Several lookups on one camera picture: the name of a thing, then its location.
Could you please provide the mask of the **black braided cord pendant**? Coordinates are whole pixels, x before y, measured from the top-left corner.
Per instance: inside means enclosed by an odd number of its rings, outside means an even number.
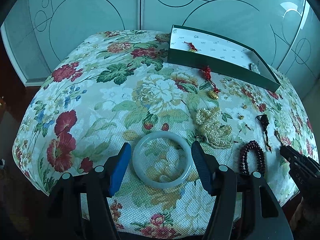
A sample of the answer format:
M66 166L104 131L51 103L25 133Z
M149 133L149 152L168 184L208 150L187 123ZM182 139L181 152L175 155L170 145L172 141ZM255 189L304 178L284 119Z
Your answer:
M266 145L267 149L271 152L272 148L271 148L271 146L269 145L269 142L268 142L268 132L267 132L267 127L269 125L268 117L267 117L266 114L262 114L262 115L257 115L256 118L257 118L257 120L260 122L260 124L262 126L262 130L263 130L263 133L265 135L265 145Z

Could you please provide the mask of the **pale jade bangle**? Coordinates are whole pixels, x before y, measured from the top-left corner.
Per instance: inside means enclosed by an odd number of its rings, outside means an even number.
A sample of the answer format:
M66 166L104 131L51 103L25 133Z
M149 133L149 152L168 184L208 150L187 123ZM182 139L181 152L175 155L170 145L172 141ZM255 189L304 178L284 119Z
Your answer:
M189 144L172 132L152 132L140 139L132 154L138 178L149 187L170 189L188 178L193 161Z

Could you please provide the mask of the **red cord gold pendant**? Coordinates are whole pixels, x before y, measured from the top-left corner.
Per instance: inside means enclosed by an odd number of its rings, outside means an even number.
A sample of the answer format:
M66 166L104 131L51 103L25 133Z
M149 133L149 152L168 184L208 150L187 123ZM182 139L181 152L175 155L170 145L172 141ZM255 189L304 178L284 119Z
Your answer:
M217 88L216 84L212 81L212 76L211 76L211 69L209 66L205 66L202 69L200 69L200 71L202 72L204 79L210 83L211 85L211 90L208 92L208 95L210 98L214 99L214 100L218 100L219 99L219 93L220 90Z

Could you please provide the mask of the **green jewelry box tray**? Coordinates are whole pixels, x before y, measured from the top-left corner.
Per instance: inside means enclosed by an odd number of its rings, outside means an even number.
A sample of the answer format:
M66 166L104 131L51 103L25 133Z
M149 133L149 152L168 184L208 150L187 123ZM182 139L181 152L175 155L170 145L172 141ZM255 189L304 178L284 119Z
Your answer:
M184 42L191 42L198 51L189 52ZM209 66L212 72L233 77L276 92L280 82L265 60L253 48L208 31L173 25L170 34L168 62L197 69ZM252 72L255 63L259 74Z

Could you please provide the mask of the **floral quilted bedspread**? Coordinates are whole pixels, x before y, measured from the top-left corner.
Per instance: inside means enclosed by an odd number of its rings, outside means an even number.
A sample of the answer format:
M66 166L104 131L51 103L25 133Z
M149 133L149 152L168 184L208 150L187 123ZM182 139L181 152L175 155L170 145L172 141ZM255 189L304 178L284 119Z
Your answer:
M12 148L30 182L49 194L64 172L80 175L103 164L123 143L166 131L234 171L240 148L254 140L266 158L266 180L280 205L298 189L281 144L318 159L304 106L287 77L276 92L213 74L219 99L198 69L167 63L169 34L106 31L86 38L48 76L28 106ZM239 120L238 114L244 116ZM270 152L257 115L266 114Z

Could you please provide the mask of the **frosted glass wardrobe doors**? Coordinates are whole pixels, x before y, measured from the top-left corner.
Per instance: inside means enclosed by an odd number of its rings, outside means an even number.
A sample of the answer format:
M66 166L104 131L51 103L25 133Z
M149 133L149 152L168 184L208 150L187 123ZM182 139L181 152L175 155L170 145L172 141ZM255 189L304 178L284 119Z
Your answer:
M16 0L1 41L24 84L43 81L100 31L182 25L254 48L304 94L319 78L319 19L307 0Z

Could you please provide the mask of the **small red knot charm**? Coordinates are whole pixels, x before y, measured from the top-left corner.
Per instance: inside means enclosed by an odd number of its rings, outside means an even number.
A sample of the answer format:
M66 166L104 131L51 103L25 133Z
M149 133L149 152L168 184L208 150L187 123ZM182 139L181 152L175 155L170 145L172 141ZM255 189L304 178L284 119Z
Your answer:
M188 51L196 53L198 49L191 42L184 42L188 46Z

